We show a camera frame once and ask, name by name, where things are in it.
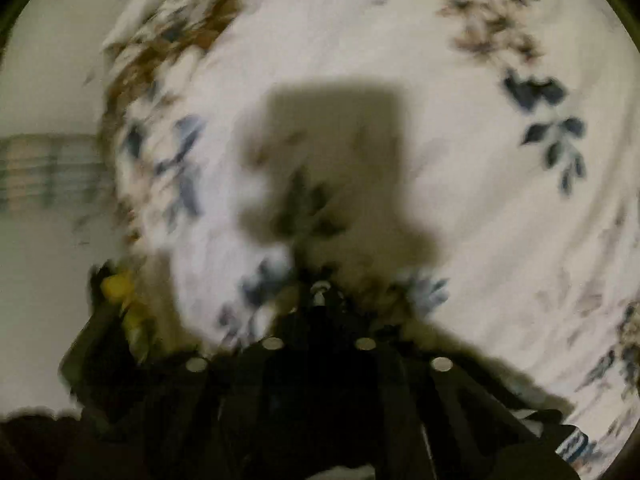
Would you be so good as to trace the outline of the floral bed sheet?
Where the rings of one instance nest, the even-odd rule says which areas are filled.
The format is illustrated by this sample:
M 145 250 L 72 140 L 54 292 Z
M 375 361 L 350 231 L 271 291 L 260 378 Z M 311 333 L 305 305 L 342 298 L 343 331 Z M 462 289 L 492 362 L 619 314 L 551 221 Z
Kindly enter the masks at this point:
M 129 0 L 100 138 L 163 350 L 330 280 L 560 408 L 639 421 L 639 50 L 606 0 Z

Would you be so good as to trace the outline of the striped folded cloth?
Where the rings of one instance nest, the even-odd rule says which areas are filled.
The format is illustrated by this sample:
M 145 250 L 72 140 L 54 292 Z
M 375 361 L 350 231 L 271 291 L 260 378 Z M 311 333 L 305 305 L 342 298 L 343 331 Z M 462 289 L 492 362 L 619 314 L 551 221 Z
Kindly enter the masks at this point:
M 1 210 L 89 206 L 113 180 L 91 134 L 19 134 L 1 140 Z

